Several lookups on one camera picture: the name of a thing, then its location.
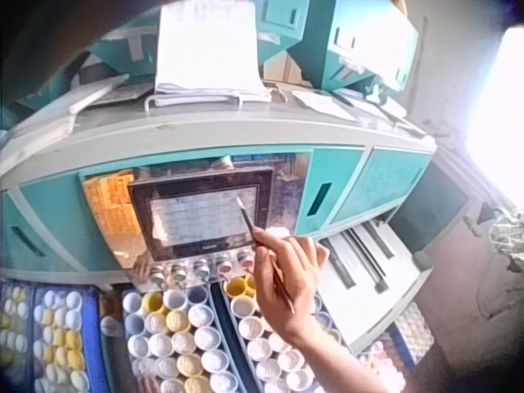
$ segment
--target paper sheet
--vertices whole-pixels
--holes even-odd
[[[336,116],[344,120],[356,121],[356,118],[348,113],[344,108],[338,106],[330,96],[321,96],[317,93],[293,91],[293,95],[301,100],[311,109],[325,113],[326,115]]]

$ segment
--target paint cup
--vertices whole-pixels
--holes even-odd
[[[215,319],[213,310],[207,305],[194,305],[187,313],[189,323],[195,328],[210,326]]]
[[[199,327],[195,332],[195,344],[201,350],[215,350],[221,341],[220,333],[214,327]]]
[[[227,372],[211,374],[210,386],[215,393],[233,393],[238,389],[238,379]]]
[[[311,302],[311,305],[309,306],[309,313],[316,314],[321,309],[322,309],[322,299],[320,298],[320,295],[317,293],[315,294],[313,301]]]
[[[206,377],[190,377],[184,384],[186,393],[211,393],[210,381]]]
[[[183,382],[179,379],[165,379],[160,384],[160,393],[184,393]]]
[[[149,356],[149,339],[144,336],[131,336],[128,340],[129,353],[135,358],[142,359]]]
[[[179,289],[171,289],[164,292],[163,300],[168,309],[187,309],[186,294]]]
[[[27,315],[29,314],[29,307],[27,306],[27,303],[24,301],[20,302],[18,307],[16,307],[16,312],[20,318],[27,319]]]
[[[264,326],[258,317],[247,317],[241,319],[238,324],[238,331],[240,335],[246,340],[254,340],[262,336],[264,333]]]
[[[304,365],[304,356],[298,350],[289,350],[277,358],[278,365],[286,373],[293,373]]]
[[[177,368],[185,377],[195,377],[204,371],[200,356],[197,354],[180,355],[177,359]]]
[[[159,292],[149,292],[142,298],[142,307],[148,313],[160,311],[162,305],[164,305],[164,301]]]
[[[81,350],[83,342],[80,333],[74,330],[69,330],[65,334],[65,346],[71,350]]]
[[[314,379],[305,370],[298,370],[286,376],[286,384],[292,391],[305,391],[313,385]]]
[[[324,311],[317,313],[314,318],[317,320],[318,324],[323,330],[328,330],[333,325],[331,317]]]
[[[333,340],[335,340],[336,342],[338,342],[339,344],[342,343],[342,336],[340,334],[339,331],[335,330],[335,329],[329,329],[326,331],[326,333],[330,336],[330,337],[333,337]]]
[[[203,286],[191,287],[186,291],[186,297],[190,305],[199,305],[207,302],[209,292]]]
[[[224,284],[224,289],[226,291],[226,295],[232,299],[236,296],[245,295],[246,294],[246,280],[242,277],[235,277],[230,282],[226,282]]]
[[[85,359],[79,350],[70,350],[67,352],[67,365],[74,370],[85,370]]]
[[[21,334],[16,336],[15,348],[18,353],[24,354],[27,351],[27,338]]]
[[[262,360],[256,365],[256,376],[264,382],[274,381],[282,374],[282,370],[275,359]]]
[[[142,307],[142,297],[137,292],[130,292],[124,296],[122,304],[126,313],[137,313]]]
[[[174,352],[171,339],[165,334],[154,334],[149,339],[149,350],[154,356],[164,358]]]
[[[189,317],[180,309],[170,311],[165,318],[165,324],[171,332],[175,333],[187,332],[191,328]]]
[[[277,333],[271,333],[269,335],[268,341],[271,349],[280,354],[291,349],[291,346],[287,344]]]
[[[171,342],[174,351],[181,355],[192,354],[197,349],[195,337],[190,332],[175,333]]]
[[[54,304],[55,304],[55,296],[56,296],[56,293],[54,291],[47,291],[44,295],[43,295],[43,305],[47,308],[47,309],[51,309]]]
[[[65,325],[76,332],[82,328],[82,314],[76,309],[70,309],[65,315]]]
[[[274,381],[266,382],[264,385],[264,393],[290,393],[289,386],[284,379],[275,379]]]
[[[138,314],[130,314],[126,317],[125,322],[125,331],[131,336],[144,333],[144,319]]]
[[[202,367],[208,373],[221,373],[229,367],[229,357],[222,350],[208,350],[202,354]]]
[[[77,291],[69,292],[65,298],[65,306],[68,309],[79,310],[82,307],[82,302],[82,295]]]
[[[71,373],[71,383],[79,391],[89,390],[88,374],[84,371],[73,371]]]
[[[244,279],[246,280],[246,295],[248,295],[249,297],[255,297],[255,278],[252,275],[248,274]]]
[[[178,376],[177,360],[174,358],[159,358],[156,360],[156,370],[162,379],[171,379]]]
[[[268,359],[272,353],[273,350],[266,338],[256,338],[247,344],[247,355],[255,362]]]
[[[233,298],[230,307],[233,315],[239,319],[250,317],[255,313],[255,302],[245,295]]]

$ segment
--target tray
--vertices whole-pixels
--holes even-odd
[[[219,332],[219,334],[220,334],[221,342],[220,342],[220,345],[219,345],[219,347],[217,349],[222,350],[228,356],[228,359],[229,359],[229,366],[228,366],[228,368],[225,371],[230,372],[238,380],[238,388],[235,391],[240,391],[241,393],[247,393],[248,391],[244,387],[243,381],[240,378],[240,375],[238,373],[237,366],[235,364],[235,358],[232,357],[232,353],[231,353],[231,351],[229,349],[227,337],[224,335],[224,330],[222,328],[222,323],[221,323],[221,320],[219,319],[219,314],[217,313],[217,309],[215,308],[215,302],[214,302],[212,296],[210,295],[210,286],[206,285],[206,286],[202,286],[202,287],[204,287],[205,290],[207,291],[207,300],[204,303],[202,303],[202,304],[203,305],[207,305],[208,307],[210,307],[211,310],[213,311],[213,314],[214,314],[213,323],[211,325],[209,325],[209,326],[215,328]],[[129,293],[132,293],[132,292],[138,293],[142,298],[146,295],[146,294],[140,294],[139,292],[137,292],[135,290],[128,290],[128,291],[124,291],[122,293],[122,300],[124,300],[124,298]],[[123,313],[124,313],[124,321],[125,321],[125,319],[128,317],[129,314],[125,310],[123,311]],[[141,313],[144,314],[143,318],[145,320],[145,318],[148,316],[148,314],[144,313],[144,311],[141,311]],[[194,326],[191,326],[189,332],[194,334],[195,331],[196,331],[196,328]],[[169,330],[168,330],[168,332],[166,334],[169,337],[174,335],[174,333],[172,333]],[[144,335],[146,337],[152,336],[152,334],[150,334],[147,331],[145,331],[142,335]],[[125,330],[125,338],[126,338],[126,340],[128,340],[130,337],[131,337],[131,335],[129,334],[129,332],[127,330]],[[204,353],[204,351],[200,350],[199,348],[196,348],[196,350],[193,353],[201,356]],[[128,354],[129,354],[130,361],[133,362],[136,358],[134,358],[129,352],[128,352]],[[180,356],[179,354],[174,352],[169,357],[173,358],[173,359],[177,359],[179,356]],[[149,355],[148,357],[149,358],[153,358],[153,359],[157,359],[157,357],[155,357],[154,355]],[[207,371],[204,371],[203,374],[201,374],[201,375],[206,376],[208,378],[210,377],[210,373],[208,373]],[[187,380],[187,378],[185,376],[183,376],[181,373],[177,376],[177,379],[179,379],[181,382],[185,382]],[[156,380],[159,382],[159,385],[160,385],[160,383],[163,381],[163,378],[161,378],[160,376],[156,375]]]

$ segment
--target paper stack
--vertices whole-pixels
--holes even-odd
[[[271,101],[260,81],[255,5],[186,0],[162,7],[155,104]]]

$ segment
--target slot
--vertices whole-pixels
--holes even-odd
[[[307,214],[308,217],[317,214],[318,209],[320,209],[322,202],[324,202],[324,199],[326,199],[326,195],[328,194],[331,186],[332,186],[332,183],[324,183],[322,186],[320,186],[320,189],[317,192],[317,196],[314,198],[313,204],[309,208],[309,211]]]

